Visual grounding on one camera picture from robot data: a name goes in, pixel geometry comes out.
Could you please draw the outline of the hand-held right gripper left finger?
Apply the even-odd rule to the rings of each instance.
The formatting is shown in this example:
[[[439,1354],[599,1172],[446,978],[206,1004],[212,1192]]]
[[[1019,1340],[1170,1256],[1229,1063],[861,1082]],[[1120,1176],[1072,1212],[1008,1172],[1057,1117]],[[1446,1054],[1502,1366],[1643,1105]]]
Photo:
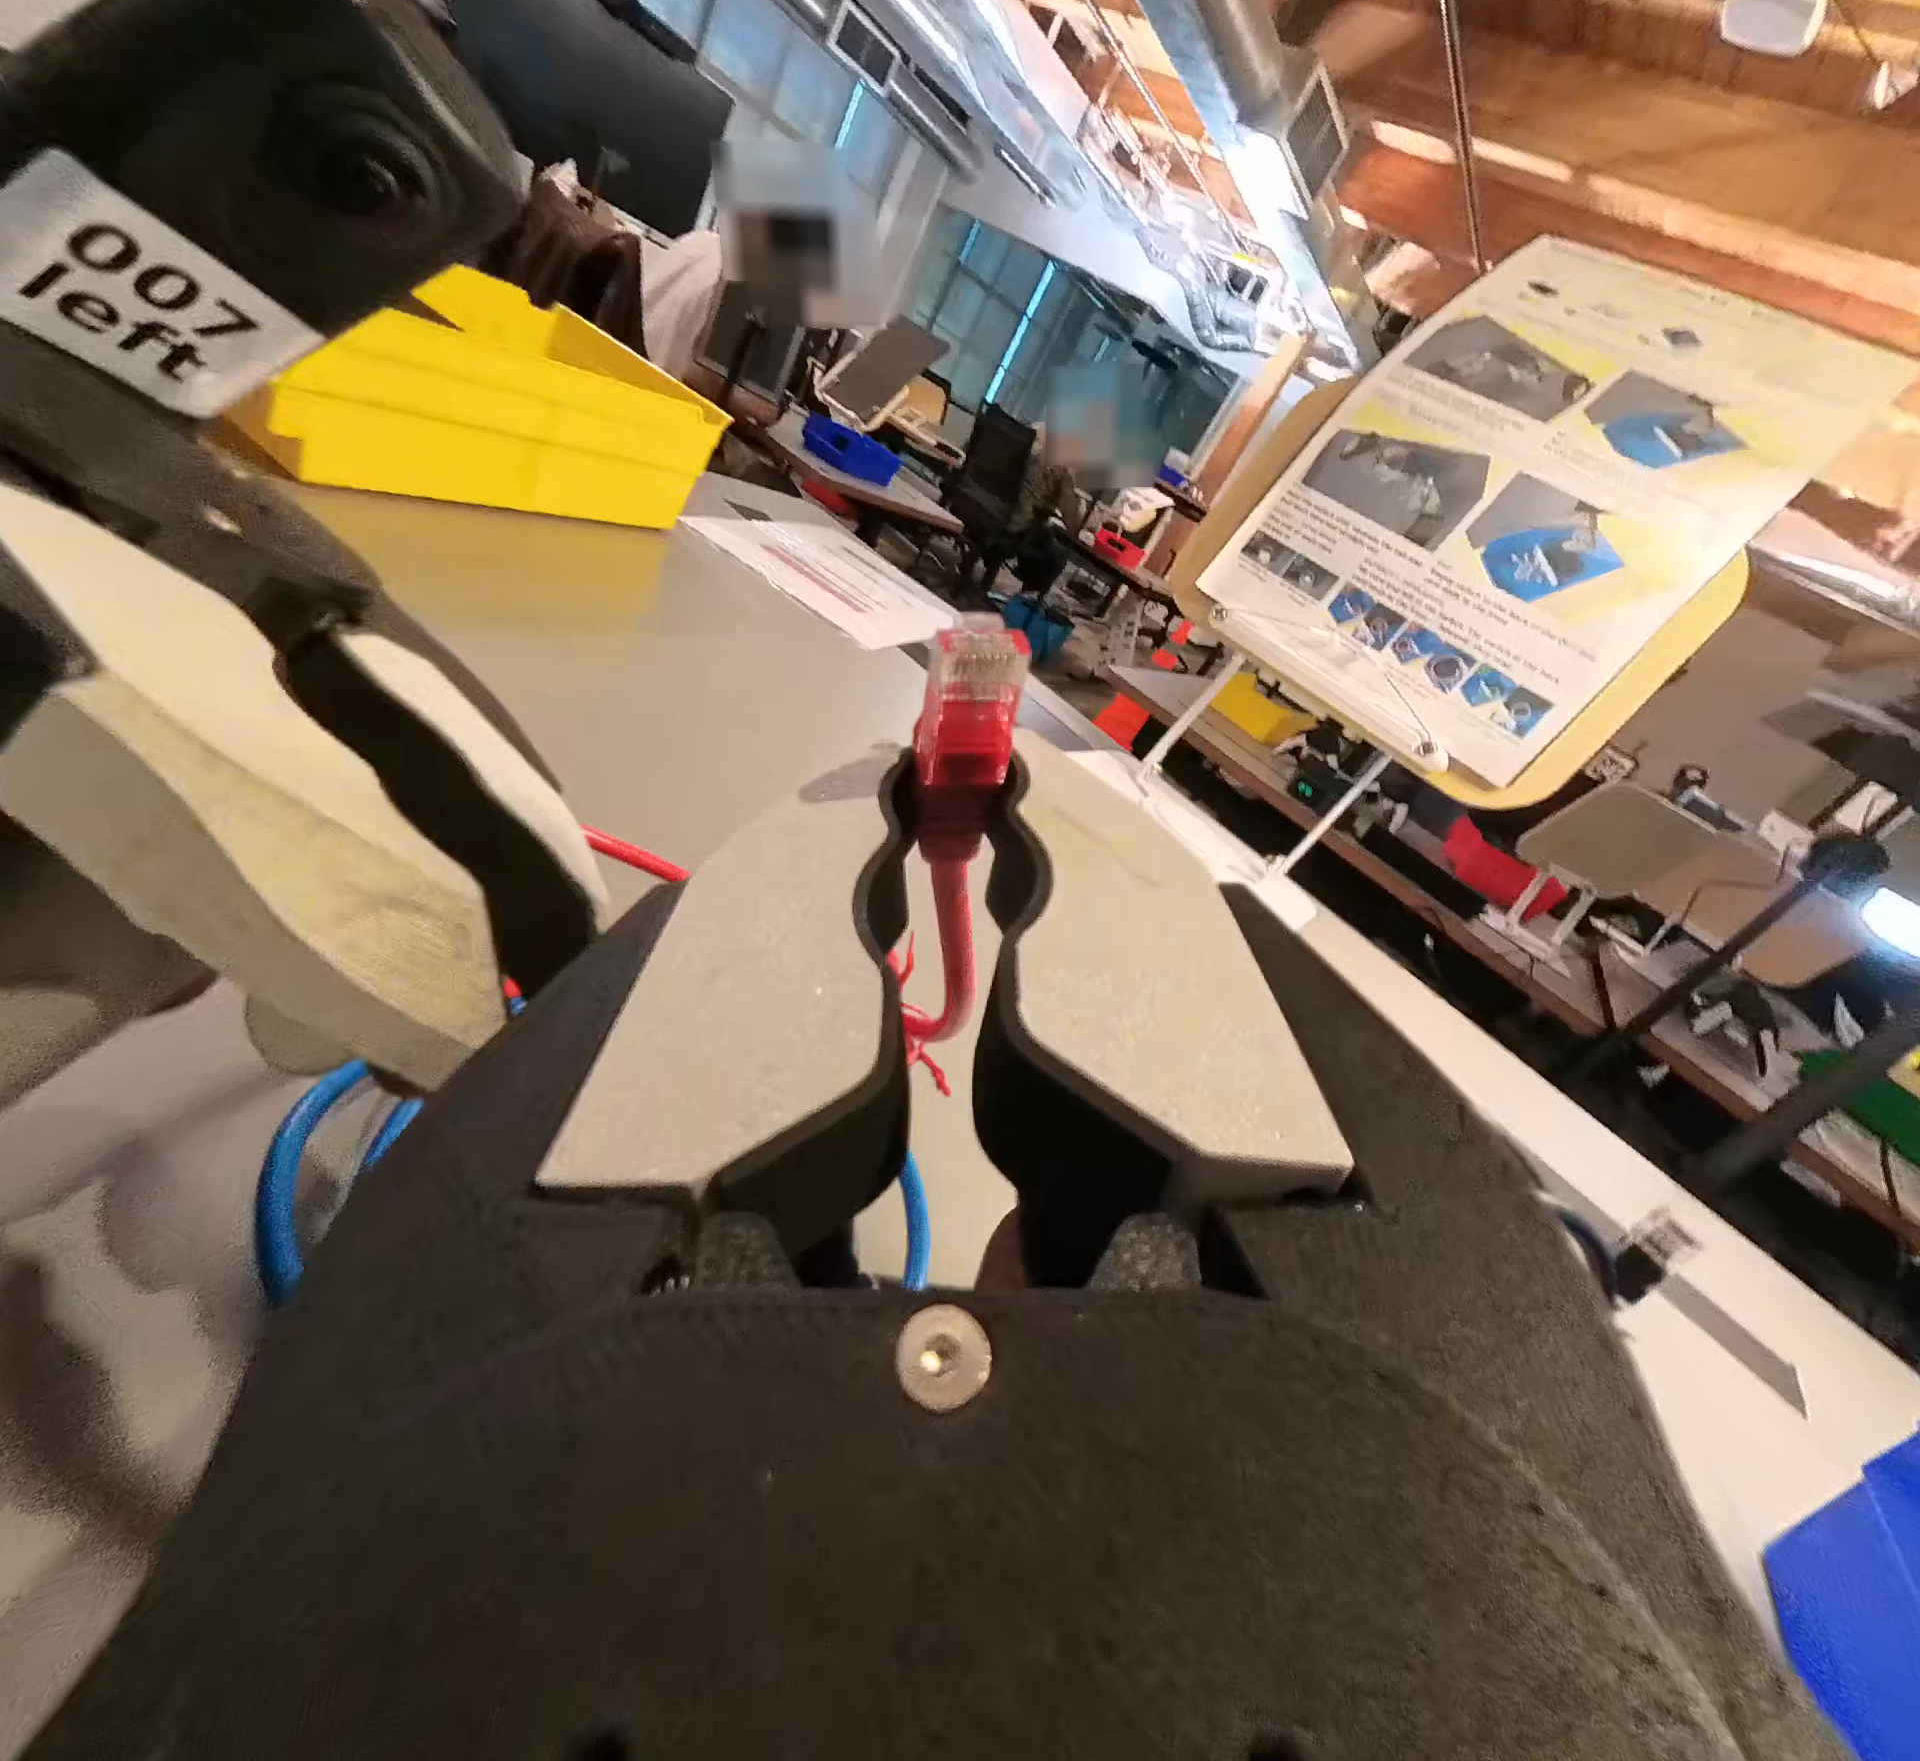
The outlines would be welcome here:
[[[899,743],[812,776],[684,885],[536,1172],[542,1194],[752,1213],[787,1254],[898,1178]]]

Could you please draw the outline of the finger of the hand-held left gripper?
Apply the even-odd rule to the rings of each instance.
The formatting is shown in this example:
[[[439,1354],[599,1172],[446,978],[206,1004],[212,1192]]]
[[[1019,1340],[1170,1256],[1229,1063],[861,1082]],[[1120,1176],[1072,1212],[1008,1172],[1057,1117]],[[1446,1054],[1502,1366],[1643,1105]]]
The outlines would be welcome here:
[[[142,931],[434,1089],[505,1023],[478,885],[226,597],[3,485],[3,813]]]
[[[600,937],[610,901],[584,827],[514,718],[425,626],[337,620],[286,649],[282,679],[474,880],[495,968],[527,998]]]

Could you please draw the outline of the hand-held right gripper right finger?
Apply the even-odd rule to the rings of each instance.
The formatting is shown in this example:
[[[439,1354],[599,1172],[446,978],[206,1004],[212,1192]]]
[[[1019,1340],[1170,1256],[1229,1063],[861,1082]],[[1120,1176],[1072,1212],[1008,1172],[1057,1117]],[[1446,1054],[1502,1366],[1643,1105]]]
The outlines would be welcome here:
[[[1356,1153],[1223,885],[1129,785],[1019,738],[988,846],[971,1126],[1025,1269],[1095,1269],[1139,1216],[1201,1235],[1347,1186]]]

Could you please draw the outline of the yellow plastic bin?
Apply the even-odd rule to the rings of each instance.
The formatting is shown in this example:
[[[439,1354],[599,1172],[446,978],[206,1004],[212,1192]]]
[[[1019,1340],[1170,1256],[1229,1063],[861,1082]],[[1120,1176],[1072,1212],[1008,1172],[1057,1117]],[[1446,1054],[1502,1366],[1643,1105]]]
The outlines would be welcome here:
[[[729,418],[570,308],[458,264],[224,423],[313,485],[667,530]]]

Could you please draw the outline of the black monitor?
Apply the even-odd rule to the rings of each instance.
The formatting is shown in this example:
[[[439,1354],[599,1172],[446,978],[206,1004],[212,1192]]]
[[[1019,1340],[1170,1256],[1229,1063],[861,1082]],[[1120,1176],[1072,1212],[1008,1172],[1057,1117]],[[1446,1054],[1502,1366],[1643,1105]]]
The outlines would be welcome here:
[[[634,0],[450,0],[450,14],[520,153],[574,163],[583,187],[654,234],[700,224],[731,97],[659,45]]]

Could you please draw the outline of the white paper sheet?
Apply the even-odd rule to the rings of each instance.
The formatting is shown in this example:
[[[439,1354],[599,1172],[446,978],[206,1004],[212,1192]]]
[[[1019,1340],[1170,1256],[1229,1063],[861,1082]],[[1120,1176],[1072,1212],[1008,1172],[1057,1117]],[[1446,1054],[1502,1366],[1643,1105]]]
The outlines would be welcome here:
[[[681,529],[866,652],[929,643],[961,620],[945,600],[835,523],[731,510],[684,517]]]

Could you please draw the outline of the small blue bin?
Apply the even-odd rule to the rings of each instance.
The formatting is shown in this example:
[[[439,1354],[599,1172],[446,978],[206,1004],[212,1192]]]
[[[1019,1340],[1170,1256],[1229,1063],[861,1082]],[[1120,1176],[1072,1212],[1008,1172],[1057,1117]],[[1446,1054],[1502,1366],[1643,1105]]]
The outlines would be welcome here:
[[[827,413],[809,412],[801,427],[801,443],[809,457],[847,478],[890,488],[899,472],[899,452],[876,435],[842,426]]]

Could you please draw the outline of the black office chair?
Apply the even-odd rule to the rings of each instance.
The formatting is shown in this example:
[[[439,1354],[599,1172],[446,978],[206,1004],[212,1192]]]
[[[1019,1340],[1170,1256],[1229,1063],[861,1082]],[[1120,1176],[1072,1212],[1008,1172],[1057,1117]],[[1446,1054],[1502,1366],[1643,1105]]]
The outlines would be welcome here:
[[[1044,427],[987,401],[973,415],[961,463],[943,485],[943,505],[961,525],[957,579],[987,594],[1023,550],[1067,530],[1072,483],[1069,469],[1049,456]]]

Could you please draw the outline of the printed poster board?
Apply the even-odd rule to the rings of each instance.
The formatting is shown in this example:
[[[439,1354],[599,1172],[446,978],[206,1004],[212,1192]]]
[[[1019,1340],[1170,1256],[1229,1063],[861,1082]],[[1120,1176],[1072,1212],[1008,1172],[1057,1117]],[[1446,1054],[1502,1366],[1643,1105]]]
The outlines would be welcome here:
[[[1249,442],[1172,591],[1226,674],[1455,803],[1529,807],[1914,395],[1911,355],[1540,236]]]

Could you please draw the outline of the large blue plastic bin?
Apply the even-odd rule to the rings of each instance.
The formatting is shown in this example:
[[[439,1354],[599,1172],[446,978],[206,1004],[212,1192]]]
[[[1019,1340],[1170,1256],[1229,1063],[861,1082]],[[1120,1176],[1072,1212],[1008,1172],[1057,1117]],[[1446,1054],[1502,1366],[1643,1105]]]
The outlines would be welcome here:
[[[1790,1666],[1860,1759],[1918,1757],[1918,1437],[1763,1555]]]

